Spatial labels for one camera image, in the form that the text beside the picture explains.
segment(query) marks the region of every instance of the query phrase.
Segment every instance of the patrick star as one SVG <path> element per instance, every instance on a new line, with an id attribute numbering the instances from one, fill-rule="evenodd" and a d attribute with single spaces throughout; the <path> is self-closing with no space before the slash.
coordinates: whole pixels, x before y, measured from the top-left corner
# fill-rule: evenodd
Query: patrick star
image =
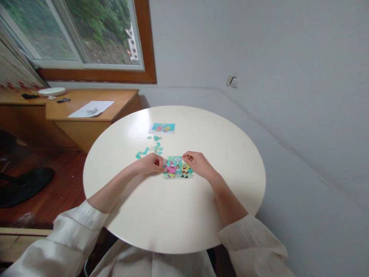
<path id="1" fill-rule="evenodd" d="M 165 168 L 168 170 L 167 174 L 168 174 L 169 178 L 171 178 L 171 177 L 175 178 L 176 177 L 177 166 L 174 166 L 173 161 L 170 161 L 170 166 L 166 165 Z"/>
<path id="2" fill-rule="evenodd" d="M 160 132 L 163 129 L 163 127 L 161 125 L 159 125 L 158 127 L 156 127 L 156 131 Z"/>

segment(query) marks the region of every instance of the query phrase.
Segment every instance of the round white table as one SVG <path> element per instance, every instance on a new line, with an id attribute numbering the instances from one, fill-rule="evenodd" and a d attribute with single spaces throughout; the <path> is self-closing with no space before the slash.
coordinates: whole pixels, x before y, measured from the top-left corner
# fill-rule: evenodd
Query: round white table
<path id="1" fill-rule="evenodd" d="M 202 152 L 223 176 L 247 211 L 255 215 L 265 192 L 265 168 L 251 139 L 232 122 L 192 107 L 162 106 L 130 114 L 106 129 L 88 153 L 83 171 L 86 197 L 154 146 L 152 123 L 175 123 L 174 134 L 160 134 L 162 157 Z M 209 183 L 164 180 L 163 174 L 141 175 L 124 190 L 106 228 L 127 243 L 153 252 L 184 254 L 212 248 L 222 229 Z"/>

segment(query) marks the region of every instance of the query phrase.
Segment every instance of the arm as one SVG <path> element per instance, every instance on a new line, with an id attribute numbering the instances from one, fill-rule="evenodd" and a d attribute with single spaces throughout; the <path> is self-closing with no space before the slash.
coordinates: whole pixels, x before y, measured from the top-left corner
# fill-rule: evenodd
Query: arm
<path id="1" fill-rule="evenodd" d="M 123 190 L 138 174 L 164 172 L 163 158 L 151 153 L 123 169 L 79 207 L 57 216 L 53 232 L 34 242 L 2 276 L 77 276 Z"/>
<path id="2" fill-rule="evenodd" d="M 188 151 L 183 160 L 208 180 L 225 228 L 219 237 L 227 248 L 237 276 L 285 276 L 294 274 L 284 264 L 284 245 L 255 217 L 249 215 L 222 176 L 202 153 Z"/>

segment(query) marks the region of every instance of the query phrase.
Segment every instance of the white bowl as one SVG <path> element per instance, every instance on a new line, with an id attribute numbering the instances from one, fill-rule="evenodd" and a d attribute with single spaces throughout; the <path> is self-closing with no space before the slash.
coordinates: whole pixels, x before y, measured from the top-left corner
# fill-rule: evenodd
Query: white bowl
<path id="1" fill-rule="evenodd" d="M 38 94 L 42 96 L 58 96 L 66 93 L 65 88 L 45 88 L 43 90 L 39 90 Z"/>

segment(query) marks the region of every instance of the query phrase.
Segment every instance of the white shirt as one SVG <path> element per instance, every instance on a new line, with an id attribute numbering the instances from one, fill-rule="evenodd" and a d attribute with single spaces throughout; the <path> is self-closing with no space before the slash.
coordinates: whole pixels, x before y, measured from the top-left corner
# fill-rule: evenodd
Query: white shirt
<path id="1" fill-rule="evenodd" d="M 57 216 L 54 231 L 34 242 L 4 273 L 9 276 L 77 276 L 91 254 L 108 214 L 87 201 Z M 295 276 L 284 264 L 287 250 L 272 232 L 248 215 L 219 232 L 237 276 Z M 91 277 L 212 276 L 206 251 L 166 255 L 118 240 L 96 266 Z"/>

